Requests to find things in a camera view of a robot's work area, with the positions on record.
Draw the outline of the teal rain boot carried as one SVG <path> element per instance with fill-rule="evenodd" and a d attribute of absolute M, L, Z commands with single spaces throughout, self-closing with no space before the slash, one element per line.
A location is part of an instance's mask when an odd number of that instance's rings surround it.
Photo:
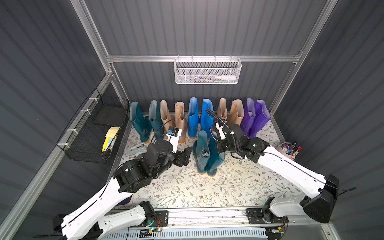
<path fill-rule="evenodd" d="M 148 117 L 144 117 L 138 102 L 132 102 L 130 106 L 130 120 L 142 143 L 150 140 L 152 127 Z"/>

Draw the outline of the blue rain boot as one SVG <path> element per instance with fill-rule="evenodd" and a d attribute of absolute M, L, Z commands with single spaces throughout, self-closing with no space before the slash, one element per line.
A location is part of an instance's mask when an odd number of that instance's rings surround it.
<path fill-rule="evenodd" d="M 199 124 L 198 99 L 196 97 L 192 97 L 189 102 L 188 123 L 188 134 L 193 139 L 197 135 Z"/>
<path fill-rule="evenodd" d="M 213 103 L 210 99 L 203 99 L 202 114 L 200 117 L 201 130 L 207 133 L 207 138 L 211 138 L 210 128 L 213 125 L 214 118 L 206 112 L 206 109 L 214 110 Z"/>

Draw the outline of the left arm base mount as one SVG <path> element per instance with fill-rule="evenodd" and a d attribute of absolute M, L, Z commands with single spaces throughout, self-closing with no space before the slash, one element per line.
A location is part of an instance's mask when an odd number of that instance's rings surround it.
<path fill-rule="evenodd" d="M 143 223 L 139 225 L 132 226 L 133 227 L 145 227 L 145 228 L 157 228 L 157 227 L 166 227 L 168 225 L 169 219 L 169 211 L 155 211 L 155 215 L 145 220 Z"/>

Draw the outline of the beige rain boot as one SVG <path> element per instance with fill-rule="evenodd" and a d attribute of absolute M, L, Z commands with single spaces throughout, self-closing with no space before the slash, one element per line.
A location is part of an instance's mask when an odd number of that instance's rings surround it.
<path fill-rule="evenodd" d="M 231 109 L 230 109 L 230 114 L 227 118 L 227 122 L 229 124 L 240 125 L 243 118 L 244 118 L 244 106 L 243 106 L 242 100 L 240 99 L 233 100 Z"/>
<path fill-rule="evenodd" d="M 179 144 L 183 144 L 186 142 L 186 134 L 188 130 L 188 122 L 185 117 L 185 104 L 183 102 L 175 103 L 175 126 L 180 129 L 181 136 L 179 137 Z"/>
<path fill-rule="evenodd" d="M 170 127 L 175 126 L 175 117 L 171 115 L 166 100 L 160 103 L 161 119 L 164 125 L 164 132 L 166 133 Z"/>
<path fill-rule="evenodd" d="M 228 111 L 227 111 L 227 100 L 225 98 L 220 99 L 217 114 L 222 120 L 225 120 L 225 121 L 227 120 Z"/>

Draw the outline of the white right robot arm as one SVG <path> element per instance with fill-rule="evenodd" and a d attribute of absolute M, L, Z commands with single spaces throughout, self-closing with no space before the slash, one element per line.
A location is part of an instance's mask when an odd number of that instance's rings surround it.
<path fill-rule="evenodd" d="M 218 153 L 235 153 L 240 159 L 274 171 L 299 188 L 300 193 L 295 197 L 267 199 L 259 212 L 266 223 L 289 216 L 308 216 L 323 224 L 330 221 L 339 194 L 337 177 L 325 177 L 301 166 L 258 137 L 249 139 L 236 124 L 215 125 Z"/>

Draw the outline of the purple rain boot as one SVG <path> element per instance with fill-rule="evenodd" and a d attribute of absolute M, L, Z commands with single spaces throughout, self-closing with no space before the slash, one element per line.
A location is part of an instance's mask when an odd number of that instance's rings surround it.
<path fill-rule="evenodd" d="M 240 124 L 240 127 L 243 130 L 244 134 L 249 134 L 249 131 L 254 123 L 255 118 L 255 102 L 253 99 L 247 98 L 246 103 L 244 105 L 244 117 Z"/>
<path fill-rule="evenodd" d="M 255 103 L 255 119 L 248 132 L 249 138 L 256 137 L 257 133 L 267 124 L 271 119 L 270 112 L 264 100 L 257 100 Z"/>

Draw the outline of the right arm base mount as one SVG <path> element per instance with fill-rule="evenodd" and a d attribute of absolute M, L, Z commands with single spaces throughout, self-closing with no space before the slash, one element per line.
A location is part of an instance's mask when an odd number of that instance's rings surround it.
<path fill-rule="evenodd" d="M 249 224 L 282 224 L 289 223 L 287 216 L 278 217 L 273 214 L 270 209 L 271 202 L 275 197 L 269 197 L 262 207 L 247 208 L 246 217 L 248 218 Z"/>

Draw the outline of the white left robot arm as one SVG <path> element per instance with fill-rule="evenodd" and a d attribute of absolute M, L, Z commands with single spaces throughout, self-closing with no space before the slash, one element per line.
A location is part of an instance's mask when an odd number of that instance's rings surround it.
<path fill-rule="evenodd" d="M 179 151 L 165 140 L 150 144 L 145 154 L 120 165 L 105 186 L 77 210 L 64 216 L 55 231 L 62 233 L 63 240 L 100 240 L 122 229 L 152 225 L 156 212 L 148 201 L 117 214 L 109 211 L 150 185 L 172 165 L 187 166 L 191 153 L 191 147 Z"/>

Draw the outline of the teal rain boot back row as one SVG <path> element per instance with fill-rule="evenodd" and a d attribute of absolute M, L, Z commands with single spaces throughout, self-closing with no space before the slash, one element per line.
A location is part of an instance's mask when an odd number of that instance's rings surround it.
<path fill-rule="evenodd" d="M 161 112 L 156 100 L 152 100 L 149 106 L 149 120 L 152 129 L 155 132 L 155 138 L 158 140 L 164 134 L 163 121 L 161 119 Z"/>

